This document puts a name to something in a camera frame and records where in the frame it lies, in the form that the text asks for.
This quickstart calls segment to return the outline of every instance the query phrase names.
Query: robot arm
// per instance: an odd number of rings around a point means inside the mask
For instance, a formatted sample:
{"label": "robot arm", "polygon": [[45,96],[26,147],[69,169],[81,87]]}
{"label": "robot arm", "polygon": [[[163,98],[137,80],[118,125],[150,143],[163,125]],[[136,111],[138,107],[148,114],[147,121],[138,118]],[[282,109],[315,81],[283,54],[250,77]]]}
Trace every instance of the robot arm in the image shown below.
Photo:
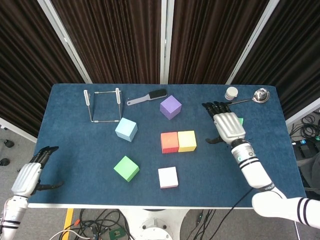
{"label": "robot arm", "polygon": [[255,212],[263,217],[289,219],[320,229],[320,201],[302,197],[287,199],[270,179],[251,144],[245,140],[246,132],[237,115],[223,102],[202,105],[213,118],[221,140],[232,146],[231,153],[248,184],[260,191],[252,197]]}
{"label": "robot arm", "polygon": [[57,185],[42,185],[39,180],[50,155],[58,148],[58,146],[42,148],[29,163],[21,168],[11,189],[14,196],[6,201],[0,217],[0,240],[14,238],[28,208],[28,198],[31,195],[36,191],[56,189],[64,184],[60,182]]}

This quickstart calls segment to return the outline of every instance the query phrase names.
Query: black curtain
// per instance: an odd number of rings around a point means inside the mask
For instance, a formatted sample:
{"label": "black curtain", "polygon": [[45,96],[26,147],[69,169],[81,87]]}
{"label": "black curtain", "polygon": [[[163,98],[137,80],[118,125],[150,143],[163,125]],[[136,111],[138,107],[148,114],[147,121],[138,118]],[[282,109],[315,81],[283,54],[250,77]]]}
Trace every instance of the black curtain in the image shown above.
{"label": "black curtain", "polygon": [[276,86],[285,118],[320,97],[320,1],[281,0],[232,84]]}
{"label": "black curtain", "polygon": [[224,84],[268,0],[175,0],[170,84]]}
{"label": "black curtain", "polygon": [[92,82],[160,82],[161,0],[51,1]]}
{"label": "black curtain", "polygon": [[38,135],[51,87],[83,83],[37,1],[1,0],[0,117]]}

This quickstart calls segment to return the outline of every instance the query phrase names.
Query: metal spoon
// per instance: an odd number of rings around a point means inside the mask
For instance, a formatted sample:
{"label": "metal spoon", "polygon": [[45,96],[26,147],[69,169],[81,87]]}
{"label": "metal spoon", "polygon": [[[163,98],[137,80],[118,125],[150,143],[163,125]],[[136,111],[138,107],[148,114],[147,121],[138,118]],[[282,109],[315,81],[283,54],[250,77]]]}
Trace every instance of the metal spoon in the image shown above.
{"label": "metal spoon", "polygon": [[263,104],[266,101],[268,101],[269,98],[270,98],[270,92],[265,88],[260,88],[254,92],[252,98],[245,99],[245,100],[239,100],[239,101],[233,101],[231,103],[228,103],[228,105],[239,104],[239,103],[244,103],[244,102],[249,102],[249,101],[254,101],[258,104]]}

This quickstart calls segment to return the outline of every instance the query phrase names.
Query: blue table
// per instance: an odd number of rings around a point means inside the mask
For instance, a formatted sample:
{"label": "blue table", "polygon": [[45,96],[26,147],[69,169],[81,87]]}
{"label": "blue table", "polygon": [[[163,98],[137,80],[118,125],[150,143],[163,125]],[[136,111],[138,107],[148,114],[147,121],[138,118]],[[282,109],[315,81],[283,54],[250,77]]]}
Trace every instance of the blue table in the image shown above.
{"label": "blue table", "polygon": [[[152,84],[56,84],[53,86],[35,153],[45,146],[59,146],[44,168],[41,183],[65,184],[55,190],[37,192],[30,207],[119,208],[229,208],[249,189],[230,147],[225,143],[210,145],[206,138],[218,132],[201,103],[223,101],[228,85],[152,85]],[[252,97],[265,87],[270,100],[264,104],[246,102],[231,106],[244,118],[246,140],[250,141],[265,170],[288,198],[305,197],[291,140],[276,88],[261,85],[235,85],[237,99]],[[91,93],[93,118],[119,119],[114,94],[95,91],[122,91],[122,100],[142,97],[150,91],[166,88],[182,103],[182,110],[168,120],[160,112],[157,99],[123,106],[123,117],[137,123],[132,142],[117,137],[117,123],[91,123],[83,91]],[[160,134],[194,130],[194,152],[162,154]],[[140,171],[126,182],[114,166],[126,155],[139,165]],[[176,166],[179,186],[160,189],[158,169]],[[250,208],[251,197],[238,207]]]}

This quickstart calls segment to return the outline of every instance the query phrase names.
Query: red cube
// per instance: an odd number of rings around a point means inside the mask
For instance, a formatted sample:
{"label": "red cube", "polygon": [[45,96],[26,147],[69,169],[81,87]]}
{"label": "red cube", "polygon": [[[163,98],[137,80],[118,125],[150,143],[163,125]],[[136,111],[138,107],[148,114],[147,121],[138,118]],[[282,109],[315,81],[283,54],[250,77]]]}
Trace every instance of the red cube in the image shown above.
{"label": "red cube", "polygon": [[176,131],[161,133],[161,148],[163,154],[177,153],[179,150],[178,133]]}

